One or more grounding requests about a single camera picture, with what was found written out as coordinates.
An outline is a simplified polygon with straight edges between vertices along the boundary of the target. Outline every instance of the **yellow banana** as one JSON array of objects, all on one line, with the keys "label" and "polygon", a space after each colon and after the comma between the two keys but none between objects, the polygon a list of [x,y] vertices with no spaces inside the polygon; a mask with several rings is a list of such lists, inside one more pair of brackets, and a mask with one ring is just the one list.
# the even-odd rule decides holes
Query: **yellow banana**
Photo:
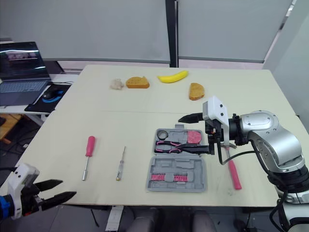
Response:
[{"label": "yellow banana", "polygon": [[181,71],[171,76],[158,76],[159,80],[163,83],[173,83],[184,79],[189,74],[189,71]]}]

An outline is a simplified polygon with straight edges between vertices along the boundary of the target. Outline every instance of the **screwdriver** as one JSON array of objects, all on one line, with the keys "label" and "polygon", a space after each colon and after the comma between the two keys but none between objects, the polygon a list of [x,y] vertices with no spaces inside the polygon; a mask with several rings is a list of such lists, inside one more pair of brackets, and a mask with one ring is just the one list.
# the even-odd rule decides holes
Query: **screwdriver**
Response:
[{"label": "screwdriver", "polygon": [[122,171],[124,169],[125,151],[126,151],[126,147],[124,148],[124,151],[122,153],[122,158],[120,160],[120,164],[119,164],[119,167],[118,167],[118,172],[117,172],[117,176],[116,176],[117,181],[121,180],[121,177],[122,177]]},{"label": "screwdriver", "polygon": [[88,172],[88,161],[89,161],[89,157],[92,157],[92,152],[95,147],[95,142],[96,142],[96,138],[94,136],[90,136],[88,138],[88,143],[87,143],[87,148],[86,148],[87,162],[86,162],[82,180],[86,180],[87,172]]},{"label": "screwdriver", "polygon": [[[227,157],[230,158],[231,155],[230,155],[229,147],[226,147],[225,150],[226,150],[226,153],[227,153]],[[236,189],[236,190],[242,189],[234,161],[230,160],[228,162],[228,168],[229,168],[231,176],[232,176],[234,189]]]}]

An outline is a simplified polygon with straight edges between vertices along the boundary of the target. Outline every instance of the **bread slice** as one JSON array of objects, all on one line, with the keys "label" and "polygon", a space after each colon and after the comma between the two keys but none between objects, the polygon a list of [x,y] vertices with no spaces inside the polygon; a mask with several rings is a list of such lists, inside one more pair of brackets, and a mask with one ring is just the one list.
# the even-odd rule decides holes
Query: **bread slice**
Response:
[{"label": "bread slice", "polygon": [[189,99],[190,100],[198,100],[205,95],[204,87],[198,83],[191,83],[190,85],[190,93]]},{"label": "bread slice", "polygon": [[126,86],[128,88],[148,88],[149,82],[144,76],[143,77],[134,76],[126,81]]}]

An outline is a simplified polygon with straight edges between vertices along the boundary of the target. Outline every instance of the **gray tool case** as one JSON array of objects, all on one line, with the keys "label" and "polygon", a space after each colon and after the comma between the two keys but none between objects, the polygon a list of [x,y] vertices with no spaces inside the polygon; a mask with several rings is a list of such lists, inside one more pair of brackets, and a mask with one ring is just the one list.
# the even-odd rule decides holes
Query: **gray tool case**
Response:
[{"label": "gray tool case", "polygon": [[[173,149],[170,145],[156,145],[160,141],[158,131],[166,131],[168,137],[164,141],[187,143],[188,132],[198,131],[201,134],[200,144],[204,145],[203,133],[200,130],[184,129],[183,124],[176,124],[174,129],[158,129],[155,133],[154,147],[162,150]],[[149,191],[172,191],[172,192],[204,192],[205,162],[198,154],[188,152],[177,153],[154,153],[151,158],[147,177],[147,189]]]}]

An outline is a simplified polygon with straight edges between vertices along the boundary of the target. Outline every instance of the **desk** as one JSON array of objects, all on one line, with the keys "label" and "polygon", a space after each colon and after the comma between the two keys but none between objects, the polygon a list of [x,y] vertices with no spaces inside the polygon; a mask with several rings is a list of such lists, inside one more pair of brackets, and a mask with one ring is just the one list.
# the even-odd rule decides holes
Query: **desk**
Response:
[{"label": "desk", "polygon": [[[185,114],[201,112],[202,103],[213,94],[227,105],[230,115],[257,109],[276,112],[280,123],[300,140],[304,155],[309,159],[309,135],[269,71],[189,69],[189,76],[174,84],[160,83],[155,77],[158,73],[179,70],[87,66],[19,161],[40,170],[37,181],[50,178],[64,181],[41,196],[48,198],[62,191],[77,191],[68,202],[71,204],[274,206],[278,196],[254,154],[235,159],[242,190],[233,189],[228,167],[221,166],[218,157],[211,155],[203,155],[207,180],[205,192],[146,190],[155,130],[173,128]],[[111,79],[117,77],[125,81],[138,73],[149,79],[149,89],[109,90]],[[191,82],[203,84],[205,98],[187,101]],[[237,83],[242,90],[230,91]],[[140,96],[144,96],[143,104],[135,104]],[[204,131],[203,122],[185,127]],[[87,180],[82,181],[85,148],[90,135],[96,136],[97,143],[94,156],[89,160]],[[125,145],[123,179],[118,182],[115,177]],[[238,147],[232,150],[232,155],[246,150],[252,148],[249,145]],[[6,182],[0,189],[0,194],[5,193]]]},{"label": "desk", "polygon": [[[74,75],[74,74],[51,74],[50,77],[51,77],[52,82],[67,82],[67,81],[73,81],[74,82],[78,78],[78,75]],[[12,105],[12,106],[6,106],[5,108],[0,107],[0,113],[1,114],[27,115],[34,122],[36,122],[39,126],[41,126],[43,124],[43,121],[39,117],[37,117],[36,115],[47,115],[49,113],[25,111],[25,108],[27,106],[28,105]]]}]

